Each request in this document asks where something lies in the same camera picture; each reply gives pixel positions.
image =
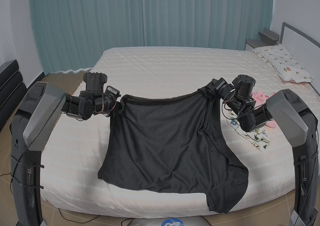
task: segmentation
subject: white bed sheet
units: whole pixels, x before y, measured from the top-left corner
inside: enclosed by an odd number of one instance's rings
[[[130,47],[105,51],[91,72],[108,75],[108,85],[121,94],[167,98],[194,92],[212,78],[229,83],[238,74],[256,79],[254,90],[270,95],[280,89],[296,92],[320,118],[320,102],[309,84],[284,82],[251,51],[188,47]],[[85,90],[82,82],[80,90]],[[249,169],[246,194],[232,209],[275,199],[294,189],[292,150],[279,127],[267,128],[271,145],[260,152],[239,136],[221,116],[226,143]],[[121,189],[97,172],[108,148],[109,119],[97,115],[79,122],[62,115],[42,154],[43,199],[58,208],[120,217],[181,217],[210,215],[203,193],[156,193]]]

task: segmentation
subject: quilted mattress cover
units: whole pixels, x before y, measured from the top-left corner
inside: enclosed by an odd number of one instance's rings
[[[285,82],[251,51],[189,47],[129,47],[106,50],[91,72],[108,75],[121,94],[169,98],[194,92],[212,78],[231,81],[239,74],[256,79],[266,95],[290,88],[320,119],[320,102],[309,84]],[[82,82],[75,95],[85,90]],[[109,118],[79,122],[62,115],[42,153],[41,195],[58,208],[119,217],[210,215],[203,193],[132,191],[97,178],[108,148]],[[262,153],[221,116],[224,138],[249,169],[249,185],[232,211],[262,204],[294,189],[292,149],[279,127],[266,128],[271,145]]]

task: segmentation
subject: curtain fold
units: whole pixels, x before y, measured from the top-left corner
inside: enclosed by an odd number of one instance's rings
[[[94,66],[104,50],[143,46],[141,0],[30,0],[45,74]]]
[[[129,46],[239,49],[270,28],[273,0],[30,0],[45,74]]]
[[[146,46],[239,49],[270,28],[273,0],[142,0]]]

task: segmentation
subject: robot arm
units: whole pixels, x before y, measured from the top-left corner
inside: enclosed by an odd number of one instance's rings
[[[59,113],[78,120],[114,109],[119,91],[108,86],[106,75],[87,73],[86,90],[71,96],[44,82],[37,82],[23,98],[11,124],[11,179],[19,226],[44,226],[40,200],[41,151],[44,149]],[[318,178],[318,120],[308,106],[289,89],[281,90],[255,108],[252,88],[255,80],[239,75],[232,84],[213,79],[209,92],[222,98],[237,115],[241,128],[250,132],[275,119],[292,146],[295,168],[295,205],[290,226],[314,225]]]

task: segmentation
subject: white wall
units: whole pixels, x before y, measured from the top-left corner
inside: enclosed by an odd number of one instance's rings
[[[10,0],[0,0],[0,65],[15,59],[13,41]]]
[[[320,42],[320,0],[274,0],[270,29],[280,35],[282,22]]]
[[[29,0],[0,0],[0,65],[14,59],[27,87],[43,71],[32,32]]]
[[[32,32],[29,0],[10,0],[10,15],[16,58],[28,87],[43,71]]]

